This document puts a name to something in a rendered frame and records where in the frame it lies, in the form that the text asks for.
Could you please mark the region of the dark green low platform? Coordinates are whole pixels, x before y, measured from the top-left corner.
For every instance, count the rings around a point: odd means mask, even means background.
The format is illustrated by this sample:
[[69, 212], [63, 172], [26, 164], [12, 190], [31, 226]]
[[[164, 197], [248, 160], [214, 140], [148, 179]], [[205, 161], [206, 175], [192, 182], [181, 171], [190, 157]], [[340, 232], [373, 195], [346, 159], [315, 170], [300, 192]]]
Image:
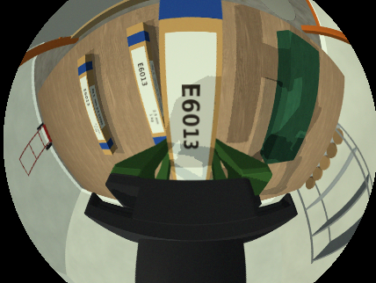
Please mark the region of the dark green low platform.
[[295, 33], [277, 31], [278, 79], [260, 155], [267, 164], [292, 161], [306, 136], [317, 98], [319, 51]]

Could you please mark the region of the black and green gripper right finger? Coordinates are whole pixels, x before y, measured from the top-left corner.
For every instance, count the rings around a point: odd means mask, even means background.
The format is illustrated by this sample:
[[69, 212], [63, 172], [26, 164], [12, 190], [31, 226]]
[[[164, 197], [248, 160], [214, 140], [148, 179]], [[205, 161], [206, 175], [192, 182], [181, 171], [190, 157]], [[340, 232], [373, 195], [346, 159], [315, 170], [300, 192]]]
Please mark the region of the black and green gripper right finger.
[[255, 196], [259, 195], [271, 180], [272, 173], [268, 164], [252, 156], [231, 148], [216, 138], [213, 153], [213, 179], [227, 179], [221, 162], [228, 171], [230, 178], [248, 178]]

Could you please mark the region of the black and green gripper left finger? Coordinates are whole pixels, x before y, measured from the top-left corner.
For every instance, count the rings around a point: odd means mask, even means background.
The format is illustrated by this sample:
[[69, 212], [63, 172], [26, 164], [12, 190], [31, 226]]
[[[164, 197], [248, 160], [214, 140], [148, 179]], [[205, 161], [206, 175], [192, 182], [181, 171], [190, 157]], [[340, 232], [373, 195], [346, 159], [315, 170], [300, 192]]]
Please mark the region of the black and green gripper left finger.
[[155, 170], [161, 162], [161, 168], [156, 178], [170, 179], [171, 166], [167, 138], [149, 149], [116, 163], [111, 173], [155, 178]]

